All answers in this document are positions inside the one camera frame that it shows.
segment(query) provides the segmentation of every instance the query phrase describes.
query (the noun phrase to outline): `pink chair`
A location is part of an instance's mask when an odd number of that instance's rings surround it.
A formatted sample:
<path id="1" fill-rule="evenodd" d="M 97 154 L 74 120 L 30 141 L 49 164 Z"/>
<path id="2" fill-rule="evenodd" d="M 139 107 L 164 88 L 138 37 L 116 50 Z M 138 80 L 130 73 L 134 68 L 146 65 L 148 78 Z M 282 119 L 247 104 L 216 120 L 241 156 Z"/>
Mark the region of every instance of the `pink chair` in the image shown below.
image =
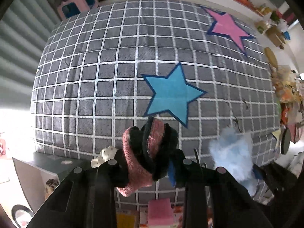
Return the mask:
<path id="1" fill-rule="evenodd" d="M 98 0 L 67 0 L 61 2 L 57 11 L 61 19 L 65 20 L 96 7 L 99 7 Z"/>

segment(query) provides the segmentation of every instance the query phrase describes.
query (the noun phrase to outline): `star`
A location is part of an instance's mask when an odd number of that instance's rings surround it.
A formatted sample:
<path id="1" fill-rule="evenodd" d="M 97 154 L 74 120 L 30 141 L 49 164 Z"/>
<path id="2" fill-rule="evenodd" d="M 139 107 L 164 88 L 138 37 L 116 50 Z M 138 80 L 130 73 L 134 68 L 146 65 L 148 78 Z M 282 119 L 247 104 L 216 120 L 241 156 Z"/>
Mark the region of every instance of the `star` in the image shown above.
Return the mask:
<path id="1" fill-rule="evenodd" d="M 253 39 L 245 30 L 239 27 L 232 16 L 228 13 L 216 13 L 209 8 L 204 8 L 215 20 L 208 30 L 207 34 L 217 35 L 232 39 L 240 51 L 247 56 L 242 39 Z"/>
<path id="2" fill-rule="evenodd" d="M 187 128 L 188 104 L 207 92 L 186 83 L 180 62 L 167 76 L 142 76 L 153 91 L 153 97 L 144 116 L 169 112 Z"/>

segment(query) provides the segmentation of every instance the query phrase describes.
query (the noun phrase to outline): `pink sponge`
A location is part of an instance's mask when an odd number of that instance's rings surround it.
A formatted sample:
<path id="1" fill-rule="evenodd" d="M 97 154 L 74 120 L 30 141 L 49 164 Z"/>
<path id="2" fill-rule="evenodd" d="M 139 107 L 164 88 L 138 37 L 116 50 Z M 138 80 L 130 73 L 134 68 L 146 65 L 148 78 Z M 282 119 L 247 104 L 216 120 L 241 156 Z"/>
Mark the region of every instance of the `pink sponge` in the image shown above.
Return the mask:
<path id="1" fill-rule="evenodd" d="M 148 226 L 169 226 L 174 223 L 170 199 L 151 200 L 148 203 Z"/>

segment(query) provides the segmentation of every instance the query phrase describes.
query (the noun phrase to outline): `brown oval object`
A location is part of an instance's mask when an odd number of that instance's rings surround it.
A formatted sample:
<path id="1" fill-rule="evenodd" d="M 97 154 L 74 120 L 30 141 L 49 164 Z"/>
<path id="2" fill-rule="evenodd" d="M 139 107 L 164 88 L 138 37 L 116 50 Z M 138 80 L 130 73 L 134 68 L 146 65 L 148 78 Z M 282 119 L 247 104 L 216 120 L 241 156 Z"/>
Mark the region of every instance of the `brown oval object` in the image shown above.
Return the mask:
<path id="1" fill-rule="evenodd" d="M 278 62 L 273 51 L 269 47 L 266 47 L 264 49 L 264 52 L 265 52 L 265 56 L 268 58 L 269 64 L 274 68 L 278 69 Z"/>

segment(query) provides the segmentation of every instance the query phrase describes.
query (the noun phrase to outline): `open box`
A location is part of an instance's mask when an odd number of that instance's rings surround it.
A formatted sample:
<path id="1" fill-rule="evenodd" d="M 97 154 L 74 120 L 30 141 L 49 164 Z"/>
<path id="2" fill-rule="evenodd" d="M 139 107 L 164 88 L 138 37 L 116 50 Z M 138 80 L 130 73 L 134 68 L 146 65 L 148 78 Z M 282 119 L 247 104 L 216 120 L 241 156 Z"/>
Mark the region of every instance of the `open box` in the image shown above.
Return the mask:
<path id="1" fill-rule="evenodd" d="M 59 183 L 76 167 L 87 169 L 90 162 L 55 155 L 33 153 L 30 160 L 13 158 L 23 194 L 34 213 L 45 202 L 45 183 L 56 179 Z"/>

